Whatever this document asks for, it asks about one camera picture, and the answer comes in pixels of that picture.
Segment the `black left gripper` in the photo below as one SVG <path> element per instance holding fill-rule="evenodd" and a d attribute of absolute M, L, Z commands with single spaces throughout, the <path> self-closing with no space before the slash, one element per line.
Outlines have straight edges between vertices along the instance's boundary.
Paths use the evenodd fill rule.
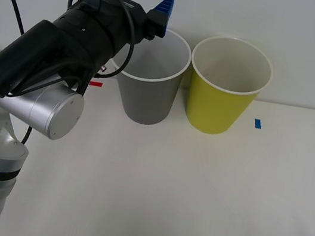
<path fill-rule="evenodd" d="M 175 0 L 163 0 L 149 12 L 132 0 L 123 2 L 133 21 L 135 44 L 144 39 L 151 41 L 154 35 L 165 36 Z M 111 39 L 113 53 L 117 54 L 127 43 L 131 43 L 129 21 L 118 0 L 101 0 L 100 8 L 100 22 Z"/>

